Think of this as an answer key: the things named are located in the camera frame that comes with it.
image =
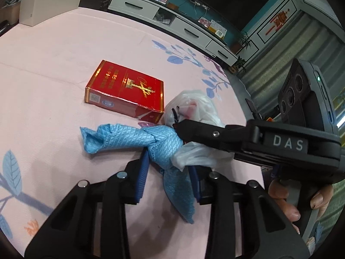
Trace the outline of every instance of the plastic bag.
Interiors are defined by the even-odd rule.
[[[175,120],[180,122],[184,119],[219,127],[225,126],[220,120],[212,100],[201,90],[181,92],[167,104],[161,122],[172,127]],[[233,157],[233,153],[213,149],[200,143],[189,142],[177,150],[171,157],[171,162],[180,171],[183,171],[184,167],[188,165],[202,165],[218,169],[229,165]]]

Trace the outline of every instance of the pink tablecloth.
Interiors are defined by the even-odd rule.
[[[138,120],[83,101],[84,88],[102,59],[164,81],[165,104],[185,89],[211,97],[223,123],[245,117],[218,65],[153,28],[79,8],[35,27],[17,25],[0,38],[0,227],[23,254],[51,210],[81,179],[104,181],[138,151],[86,154],[79,126],[103,123],[139,127]],[[233,161],[229,179],[256,179],[259,167]],[[126,207],[132,258],[203,258],[210,206],[196,205],[185,223],[150,168],[144,197]]]

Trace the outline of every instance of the silver bolt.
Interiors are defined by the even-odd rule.
[[[212,132],[212,136],[213,137],[218,137],[219,136],[219,131],[215,130],[214,132]]]
[[[215,172],[215,171],[212,171],[209,173],[208,175],[210,178],[212,179],[218,179],[219,178],[219,173],[218,172]]]
[[[78,187],[80,188],[85,188],[87,185],[89,185],[89,182],[87,182],[86,180],[80,180],[78,182]]]
[[[116,174],[117,178],[120,178],[120,179],[125,179],[127,177],[127,172],[125,171],[120,171]]]
[[[259,186],[259,183],[255,180],[249,180],[248,185],[252,188],[257,188]]]

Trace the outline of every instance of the human hand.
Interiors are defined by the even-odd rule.
[[[275,200],[278,206],[282,209],[286,217],[291,221],[295,222],[298,221],[301,217],[300,212],[294,207],[292,204],[286,202],[287,197],[289,196],[288,189],[280,184],[280,182],[275,179],[270,184],[268,188],[268,194]],[[310,207],[312,209],[318,209],[319,212],[317,215],[317,220],[325,213],[328,204],[333,196],[333,186],[326,185],[322,189],[320,189],[310,201]],[[300,233],[298,227],[292,224],[296,229],[297,233]]]

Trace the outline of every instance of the teal wall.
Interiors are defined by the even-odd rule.
[[[188,15],[190,18],[196,21],[199,20],[202,16],[208,19],[209,21],[211,21],[212,19],[218,21],[218,23],[221,26],[225,27],[228,30],[224,37],[225,43],[231,45],[235,40],[238,30],[234,28],[229,22],[223,20],[221,16],[218,15],[216,12],[208,10],[205,15],[205,9],[203,7],[196,6],[194,10],[194,4],[192,4],[189,0],[168,0],[168,2],[173,3],[176,6],[179,6],[179,11]],[[277,2],[277,0],[269,0],[246,25],[244,31],[249,31],[249,29],[251,29],[255,25],[255,23],[257,23],[265,15],[265,13],[270,9],[270,7],[272,7],[275,4],[275,2]]]

